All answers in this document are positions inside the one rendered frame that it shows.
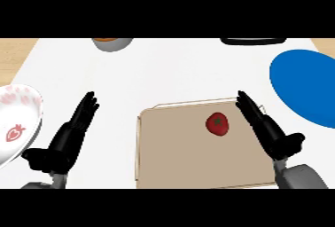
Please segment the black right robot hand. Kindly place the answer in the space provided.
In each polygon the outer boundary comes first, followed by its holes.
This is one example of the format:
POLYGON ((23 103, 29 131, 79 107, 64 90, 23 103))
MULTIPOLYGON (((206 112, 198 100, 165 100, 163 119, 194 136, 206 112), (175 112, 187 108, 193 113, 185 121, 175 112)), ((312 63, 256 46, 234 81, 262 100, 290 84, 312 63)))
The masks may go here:
POLYGON ((255 130, 265 152, 275 160, 284 160, 302 152, 306 136, 287 135, 274 118, 265 114, 244 91, 238 92, 237 107, 255 130))

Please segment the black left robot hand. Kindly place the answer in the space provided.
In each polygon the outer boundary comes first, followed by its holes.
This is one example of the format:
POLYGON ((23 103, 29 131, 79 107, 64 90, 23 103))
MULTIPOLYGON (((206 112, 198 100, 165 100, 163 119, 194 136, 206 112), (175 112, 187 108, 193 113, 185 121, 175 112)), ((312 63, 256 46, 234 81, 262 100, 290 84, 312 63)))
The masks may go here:
POLYGON ((30 148, 21 155, 33 170, 61 175, 70 172, 76 165, 98 109, 98 98, 95 92, 91 91, 80 101, 72 120, 63 125, 55 134, 49 148, 30 148))

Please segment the red tomato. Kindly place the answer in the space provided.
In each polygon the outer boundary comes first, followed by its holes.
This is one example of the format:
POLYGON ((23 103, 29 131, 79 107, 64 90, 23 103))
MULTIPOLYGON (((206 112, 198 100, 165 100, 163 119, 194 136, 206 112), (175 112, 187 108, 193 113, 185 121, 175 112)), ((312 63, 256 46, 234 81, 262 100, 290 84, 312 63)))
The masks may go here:
POLYGON ((209 131, 218 135, 224 136, 229 131, 228 118, 222 113, 213 113, 206 121, 206 128, 209 131))

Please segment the white plate with strawberry print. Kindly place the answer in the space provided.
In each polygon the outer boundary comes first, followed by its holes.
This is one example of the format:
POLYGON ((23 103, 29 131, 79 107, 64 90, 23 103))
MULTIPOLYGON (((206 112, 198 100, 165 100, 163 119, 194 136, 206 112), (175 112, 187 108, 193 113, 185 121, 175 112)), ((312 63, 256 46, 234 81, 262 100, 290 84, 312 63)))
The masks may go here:
POLYGON ((26 84, 0 87, 0 168, 29 149, 41 133, 44 98, 26 84))

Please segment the beige tray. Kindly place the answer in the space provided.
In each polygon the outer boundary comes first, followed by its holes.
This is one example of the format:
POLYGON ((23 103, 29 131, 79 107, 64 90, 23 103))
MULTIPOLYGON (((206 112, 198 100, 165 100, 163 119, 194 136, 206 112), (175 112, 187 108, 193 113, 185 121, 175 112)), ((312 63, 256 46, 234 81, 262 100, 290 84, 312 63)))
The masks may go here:
POLYGON ((159 105, 138 117, 139 189, 246 188, 275 184, 272 158, 232 98, 159 105), (213 113, 228 118, 221 137, 206 128, 213 113))

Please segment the blue plate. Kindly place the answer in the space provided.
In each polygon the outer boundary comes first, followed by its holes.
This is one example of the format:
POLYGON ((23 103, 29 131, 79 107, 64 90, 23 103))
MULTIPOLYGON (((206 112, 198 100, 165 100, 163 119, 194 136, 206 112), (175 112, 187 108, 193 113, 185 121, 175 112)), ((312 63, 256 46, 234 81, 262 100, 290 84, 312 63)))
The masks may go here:
POLYGON ((283 52, 272 61, 271 81, 291 110, 335 129, 335 58, 311 50, 283 52))

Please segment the white placemat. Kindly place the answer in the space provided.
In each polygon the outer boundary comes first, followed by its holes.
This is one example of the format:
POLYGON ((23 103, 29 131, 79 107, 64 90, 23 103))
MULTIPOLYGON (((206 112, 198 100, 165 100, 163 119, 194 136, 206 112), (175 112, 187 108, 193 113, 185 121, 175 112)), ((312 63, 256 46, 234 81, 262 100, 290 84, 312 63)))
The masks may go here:
POLYGON ((100 110, 79 161, 70 172, 75 189, 135 186, 137 118, 159 104, 232 98, 246 91, 287 133, 306 135, 303 151, 289 161, 306 163, 335 188, 335 129, 302 118, 278 98, 271 63, 289 50, 311 50, 308 38, 283 44, 231 46, 213 39, 137 39, 117 52, 89 39, 42 39, 14 81, 44 97, 44 124, 35 146, 48 147, 89 91, 100 110))

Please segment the black flat object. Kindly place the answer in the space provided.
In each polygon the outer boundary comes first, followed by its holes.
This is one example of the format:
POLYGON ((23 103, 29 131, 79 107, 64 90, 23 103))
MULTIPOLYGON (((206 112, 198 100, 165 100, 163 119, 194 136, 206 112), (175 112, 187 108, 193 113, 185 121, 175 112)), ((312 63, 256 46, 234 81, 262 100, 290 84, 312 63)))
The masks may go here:
POLYGON ((228 45, 269 45, 284 43, 287 38, 221 38, 228 45))

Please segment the grey bowl with orange content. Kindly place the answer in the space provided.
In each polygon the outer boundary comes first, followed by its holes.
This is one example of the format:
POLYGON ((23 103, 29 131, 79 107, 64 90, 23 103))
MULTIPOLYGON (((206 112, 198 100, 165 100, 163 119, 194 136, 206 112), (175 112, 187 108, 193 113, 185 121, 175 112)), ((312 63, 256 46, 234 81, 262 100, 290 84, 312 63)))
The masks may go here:
POLYGON ((123 50, 132 43, 132 38, 94 38, 94 43, 106 52, 123 50))

